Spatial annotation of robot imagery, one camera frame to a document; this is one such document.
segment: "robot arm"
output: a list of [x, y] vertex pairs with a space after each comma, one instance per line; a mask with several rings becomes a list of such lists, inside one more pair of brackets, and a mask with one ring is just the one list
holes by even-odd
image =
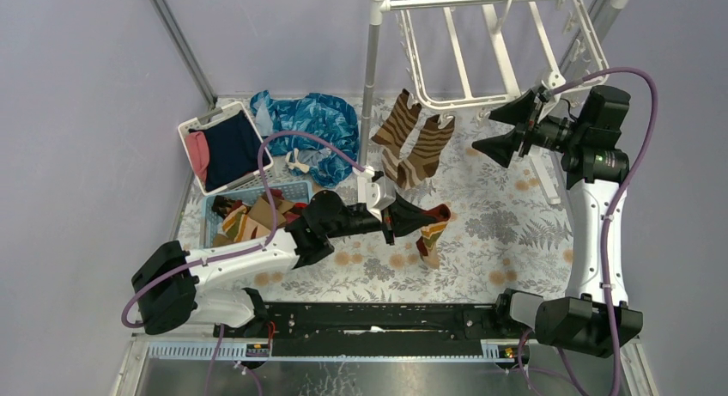
[[[372, 171], [367, 168], [364, 174]], [[223, 285], [251, 274], [285, 272], [318, 263], [333, 253], [329, 242], [332, 237], [381, 231], [387, 243], [393, 244], [395, 237], [449, 215], [445, 206], [423, 210], [408, 203], [381, 173], [365, 177], [366, 180], [360, 180], [360, 200], [365, 198], [366, 203], [347, 206], [335, 192], [318, 192], [301, 217], [276, 231], [268, 245], [252, 253], [236, 254], [261, 246], [263, 238], [189, 252], [182, 250], [178, 241], [162, 245], [132, 278], [135, 291], [179, 265], [199, 260], [206, 265], [170, 277], [139, 300], [145, 332], [160, 334], [187, 322], [197, 322], [246, 326], [251, 334], [256, 334], [268, 319], [258, 292], [228, 290]], [[209, 259], [225, 255], [231, 258], [207, 264]]]
[[533, 145], [563, 154], [561, 168], [567, 179], [561, 187], [569, 196], [565, 199], [569, 200], [574, 240], [565, 297], [545, 301], [538, 295], [507, 289], [497, 303], [503, 317], [532, 327], [542, 344], [595, 356], [611, 355], [605, 291], [615, 303], [620, 342], [626, 343], [641, 330], [642, 313], [628, 309], [622, 277], [621, 225], [626, 193], [610, 217], [606, 248], [612, 286], [607, 290], [599, 252], [606, 211], [629, 170], [627, 155], [616, 148], [629, 98], [618, 88], [594, 87], [579, 118], [571, 123], [544, 116], [552, 97], [544, 87], [534, 88], [491, 113], [491, 119], [513, 125], [510, 132], [472, 144], [504, 168], [516, 151], [524, 156]]

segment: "sock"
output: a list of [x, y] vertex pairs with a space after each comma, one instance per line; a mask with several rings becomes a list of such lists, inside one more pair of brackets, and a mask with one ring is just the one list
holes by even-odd
[[264, 237], [270, 231], [247, 214], [247, 207], [242, 206], [231, 212], [222, 220], [222, 231], [232, 243], [240, 243]]
[[435, 217], [437, 222], [420, 228], [422, 237], [417, 240], [417, 250], [420, 252], [420, 259], [427, 267], [439, 269], [440, 256], [437, 252], [437, 240], [450, 222], [450, 209], [446, 205], [440, 204], [434, 209], [424, 211], [424, 214]]
[[442, 130], [439, 129], [439, 117], [434, 115], [425, 122], [409, 157], [397, 166], [396, 182], [400, 188], [409, 190], [437, 172], [440, 153], [455, 130], [455, 119]]
[[[282, 201], [281, 199], [274, 197], [273, 203], [277, 208], [281, 205]], [[270, 213], [270, 204], [268, 204], [268, 198], [265, 197], [265, 194], [258, 197], [258, 200], [256, 200], [255, 204], [252, 205], [247, 215], [256, 223], [261, 224], [268, 230], [273, 229], [273, 215]], [[286, 217], [278, 210], [276, 210], [276, 218], [278, 221], [278, 228], [282, 228], [286, 225]]]
[[403, 89], [402, 93], [397, 97], [389, 117], [372, 137], [372, 141], [384, 146], [382, 163], [384, 164], [386, 176], [392, 180], [397, 179], [399, 151], [402, 149], [404, 141], [414, 130], [417, 118], [422, 110], [421, 104], [415, 104], [412, 108], [407, 108], [409, 97], [410, 92]]
[[230, 246], [234, 243], [235, 242], [230, 240], [226, 235], [215, 235], [215, 238], [212, 239], [212, 247]]

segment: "blue cloth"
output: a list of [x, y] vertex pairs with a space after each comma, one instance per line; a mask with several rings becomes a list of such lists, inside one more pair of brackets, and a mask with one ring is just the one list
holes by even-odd
[[255, 114], [255, 128], [258, 129], [261, 137], [267, 137], [273, 134], [273, 121], [270, 119], [265, 102], [258, 101], [257, 104], [255, 110], [253, 110]]
[[302, 162], [309, 166], [318, 166], [321, 160], [331, 155], [331, 149], [302, 149], [298, 153], [298, 162]]
[[[332, 143], [344, 154], [356, 159], [359, 153], [359, 130], [354, 108], [341, 98], [311, 93], [300, 100], [273, 100], [265, 90], [251, 98], [251, 111], [257, 114], [264, 106], [273, 121], [273, 130], [304, 131]], [[281, 137], [268, 149], [272, 155], [286, 155], [293, 149], [322, 149], [324, 146], [304, 137]], [[336, 154], [330, 154], [311, 166], [309, 173], [323, 187], [332, 188], [349, 177], [352, 167]], [[294, 175], [302, 175], [298, 168]]]
[[[258, 169], [260, 138], [242, 111], [218, 125], [200, 131], [205, 135], [209, 147], [205, 180], [205, 190], [208, 192]], [[264, 153], [263, 164], [269, 163], [270, 159]]]

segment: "clothes pile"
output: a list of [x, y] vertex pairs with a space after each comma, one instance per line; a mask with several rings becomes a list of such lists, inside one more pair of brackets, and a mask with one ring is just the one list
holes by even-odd
[[[300, 217], [306, 203], [294, 203], [283, 197], [278, 189], [270, 189], [276, 205], [278, 228]], [[217, 196], [212, 203], [212, 211], [222, 218], [220, 232], [213, 238], [212, 247], [228, 246], [241, 241], [257, 239], [270, 234], [273, 229], [273, 216], [265, 195], [261, 195], [253, 205], [224, 196]]]
[[[185, 137], [195, 175], [208, 192], [258, 169], [260, 138], [241, 111], [206, 130], [190, 130]], [[263, 164], [269, 164], [267, 154]]]
[[[300, 100], [273, 100], [262, 91], [251, 98], [251, 112], [263, 137], [278, 131], [304, 131], [332, 143], [356, 159], [359, 129], [356, 111], [341, 98], [311, 93]], [[349, 177], [352, 167], [323, 145], [304, 137], [280, 137], [268, 146], [272, 155], [285, 155], [291, 174], [309, 173], [332, 188]]]

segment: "blue patterned fabric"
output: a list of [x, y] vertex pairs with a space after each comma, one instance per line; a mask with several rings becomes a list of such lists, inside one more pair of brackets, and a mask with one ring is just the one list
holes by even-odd
[[[273, 131], [305, 131], [321, 137], [352, 159], [359, 154], [356, 112], [346, 101], [332, 95], [311, 93], [300, 100], [273, 100], [267, 90], [251, 98], [251, 111], [261, 104], [268, 108]], [[281, 137], [268, 146], [272, 155], [286, 155], [293, 149], [322, 149], [324, 146], [304, 137]], [[351, 174], [352, 167], [336, 154], [311, 166], [309, 173], [323, 187], [332, 188]], [[298, 168], [294, 175], [302, 175]]]

